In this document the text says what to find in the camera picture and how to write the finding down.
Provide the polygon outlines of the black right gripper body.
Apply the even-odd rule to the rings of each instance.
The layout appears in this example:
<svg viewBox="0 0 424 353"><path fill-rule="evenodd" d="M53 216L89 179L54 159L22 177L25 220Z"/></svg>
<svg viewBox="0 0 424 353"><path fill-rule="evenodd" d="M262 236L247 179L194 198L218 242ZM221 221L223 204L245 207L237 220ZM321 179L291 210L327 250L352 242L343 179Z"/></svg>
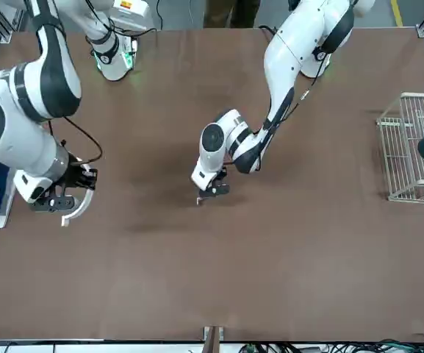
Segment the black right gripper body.
<svg viewBox="0 0 424 353"><path fill-rule="evenodd" d="M71 153L68 153L68 165L65 173L55 183L55 188L59 189L57 195L65 196L66 190L69 188L87 189L84 171L79 161Z"/></svg>

